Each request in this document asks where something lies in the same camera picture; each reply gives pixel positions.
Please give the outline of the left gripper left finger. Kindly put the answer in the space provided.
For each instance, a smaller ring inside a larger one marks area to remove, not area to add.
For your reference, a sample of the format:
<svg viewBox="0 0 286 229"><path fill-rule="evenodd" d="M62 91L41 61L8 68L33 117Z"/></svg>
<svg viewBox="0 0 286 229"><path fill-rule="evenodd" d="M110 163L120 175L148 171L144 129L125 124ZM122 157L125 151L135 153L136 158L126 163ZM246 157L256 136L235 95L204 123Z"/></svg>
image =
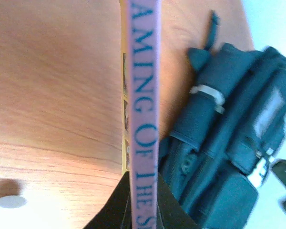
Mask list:
<svg viewBox="0 0 286 229"><path fill-rule="evenodd" d="M84 229L130 229L131 197L129 172L125 172L111 196Z"/></svg>

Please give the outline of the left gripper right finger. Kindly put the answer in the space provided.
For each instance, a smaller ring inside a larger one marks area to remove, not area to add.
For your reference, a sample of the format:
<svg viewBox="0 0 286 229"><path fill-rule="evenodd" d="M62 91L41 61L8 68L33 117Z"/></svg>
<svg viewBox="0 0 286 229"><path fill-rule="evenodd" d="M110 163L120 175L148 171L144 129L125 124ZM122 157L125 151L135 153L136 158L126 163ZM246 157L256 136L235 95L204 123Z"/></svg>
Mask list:
<svg viewBox="0 0 286 229"><path fill-rule="evenodd" d="M199 226L182 210L163 177L158 175L158 229L198 229Z"/></svg>

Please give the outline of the navy blue student backpack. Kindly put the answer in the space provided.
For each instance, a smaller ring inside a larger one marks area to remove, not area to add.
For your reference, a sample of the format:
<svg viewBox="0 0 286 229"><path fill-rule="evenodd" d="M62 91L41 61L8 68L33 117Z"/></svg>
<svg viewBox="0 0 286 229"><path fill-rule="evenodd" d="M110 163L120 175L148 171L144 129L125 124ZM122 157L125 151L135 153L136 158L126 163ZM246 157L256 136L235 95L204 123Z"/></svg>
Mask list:
<svg viewBox="0 0 286 229"><path fill-rule="evenodd" d="M182 210L202 229L242 229L286 138L286 57L273 47L211 54L219 18L204 48L187 57L197 80L168 137L159 172Z"/></svg>

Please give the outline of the pink Taming of Shrew book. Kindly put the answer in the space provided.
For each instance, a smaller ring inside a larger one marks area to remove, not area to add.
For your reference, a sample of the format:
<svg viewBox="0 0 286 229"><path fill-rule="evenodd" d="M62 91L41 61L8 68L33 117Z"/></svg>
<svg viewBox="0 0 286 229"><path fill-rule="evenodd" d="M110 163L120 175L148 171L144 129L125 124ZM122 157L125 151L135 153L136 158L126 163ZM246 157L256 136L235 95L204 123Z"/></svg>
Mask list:
<svg viewBox="0 0 286 229"><path fill-rule="evenodd" d="M161 1L125 0L132 228L157 227Z"/></svg>

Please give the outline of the green cap glue stick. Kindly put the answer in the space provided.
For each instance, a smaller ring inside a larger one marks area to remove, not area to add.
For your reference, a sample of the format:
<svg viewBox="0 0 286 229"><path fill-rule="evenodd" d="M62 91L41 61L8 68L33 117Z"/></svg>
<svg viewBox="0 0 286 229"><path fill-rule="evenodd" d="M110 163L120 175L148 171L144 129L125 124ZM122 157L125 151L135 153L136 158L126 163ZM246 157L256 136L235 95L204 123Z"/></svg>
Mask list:
<svg viewBox="0 0 286 229"><path fill-rule="evenodd" d="M7 209L21 208L27 204L27 200L21 196L11 195L0 198L0 207Z"/></svg>

